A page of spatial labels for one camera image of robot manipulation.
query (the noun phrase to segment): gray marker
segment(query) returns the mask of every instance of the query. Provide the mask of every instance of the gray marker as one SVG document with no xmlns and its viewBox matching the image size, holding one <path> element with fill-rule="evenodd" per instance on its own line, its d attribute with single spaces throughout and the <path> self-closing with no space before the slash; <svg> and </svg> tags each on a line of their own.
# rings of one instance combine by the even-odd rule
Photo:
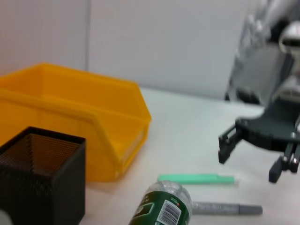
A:
<svg viewBox="0 0 300 225">
<path fill-rule="evenodd" d="M 261 215 L 261 206 L 193 202 L 193 215 Z"/>
</svg>

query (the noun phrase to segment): plastic bottle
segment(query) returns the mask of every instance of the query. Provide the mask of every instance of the plastic bottle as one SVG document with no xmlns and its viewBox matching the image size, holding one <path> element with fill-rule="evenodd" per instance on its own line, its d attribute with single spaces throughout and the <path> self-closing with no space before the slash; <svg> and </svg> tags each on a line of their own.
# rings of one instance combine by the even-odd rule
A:
<svg viewBox="0 0 300 225">
<path fill-rule="evenodd" d="M 193 202 L 180 184 L 167 180 L 151 185 L 129 225 L 188 225 Z"/>
</svg>

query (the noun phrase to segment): table surface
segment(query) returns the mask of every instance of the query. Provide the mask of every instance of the table surface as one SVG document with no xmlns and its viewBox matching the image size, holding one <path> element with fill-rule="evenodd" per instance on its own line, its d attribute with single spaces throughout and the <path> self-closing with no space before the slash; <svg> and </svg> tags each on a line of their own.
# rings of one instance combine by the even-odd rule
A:
<svg viewBox="0 0 300 225">
<path fill-rule="evenodd" d="M 298 225 L 300 175 L 283 173 L 268 182 L 278 153 L 246 142 L 237 145 L 225 165 L 218 162 L 218 136 L 239 116 L 257 116 L 258 106 L 141 89 L 152 123 L 147 142 L 123 178 L 88 183 L 86 215 L 80 225 L 127 225 L 144 192 L 166 173 L 234 175 L 239 185 L 185 185 L 193 201 L 259 204 L 263 215 L 192 216 L 190 225 Z"/>
</svg>

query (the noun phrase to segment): black mesh pen holder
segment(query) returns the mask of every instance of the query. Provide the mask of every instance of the black mesh pen holder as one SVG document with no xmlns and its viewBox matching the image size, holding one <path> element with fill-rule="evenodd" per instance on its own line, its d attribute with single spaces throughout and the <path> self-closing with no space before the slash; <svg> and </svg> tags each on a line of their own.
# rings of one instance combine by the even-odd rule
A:
<svg viewBox="0 0 300 225">
<path fill-rule="evenodd" d="M 14 225 L 78 225 L 85 139 L 29 127 L 0 147 L 0 210 Z"/>
</svg>

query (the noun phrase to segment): white wall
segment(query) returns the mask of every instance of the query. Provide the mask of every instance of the white wall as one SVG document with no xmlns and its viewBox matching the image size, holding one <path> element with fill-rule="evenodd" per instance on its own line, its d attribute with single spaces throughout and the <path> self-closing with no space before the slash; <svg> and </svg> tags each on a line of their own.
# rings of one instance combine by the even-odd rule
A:
<svg viewBox="0 0 300 225">
<path fill-rule="evenodd" d="M 42 61 L 85 69 L 88 0 L 3 0 L 0 75 Z"/>
<path fill-rule="evenodd" d="M 92 0 L 89 69 L 223 98 L 251 0 Z"/>
</svg>

